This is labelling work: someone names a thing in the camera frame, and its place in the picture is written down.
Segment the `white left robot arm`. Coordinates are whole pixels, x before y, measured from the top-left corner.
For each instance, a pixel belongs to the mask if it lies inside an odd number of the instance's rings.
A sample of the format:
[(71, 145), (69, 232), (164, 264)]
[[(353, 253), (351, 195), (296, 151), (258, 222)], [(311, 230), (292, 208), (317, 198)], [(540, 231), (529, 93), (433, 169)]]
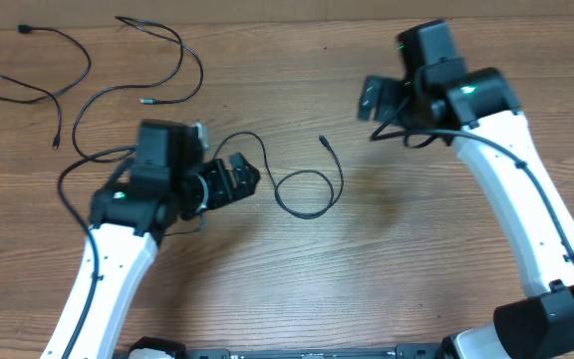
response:
[(240, 153), (207, 161), (200, 124), (144, 120), (133, 150), (79, 221), (86, 234), (82, 262), (45, 358), (112, 357), (165, 232), (179, 219), (253, 195), (260, 180)]

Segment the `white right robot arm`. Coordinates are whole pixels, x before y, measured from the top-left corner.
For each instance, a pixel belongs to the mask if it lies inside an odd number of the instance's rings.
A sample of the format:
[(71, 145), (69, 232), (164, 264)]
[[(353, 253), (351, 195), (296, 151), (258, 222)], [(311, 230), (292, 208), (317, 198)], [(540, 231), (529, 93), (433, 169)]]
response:
[(524, 298), (408, 358), (554, 358), (574, 351), (574, 219), (542, 163), (520, 102), (495, 68), (469, 71), (448, 24), (399, 34), (401, 79), (365, 80), (358, 116), (373, 139), (419, 137), (453, 148), (486, 195), (512, 248)]

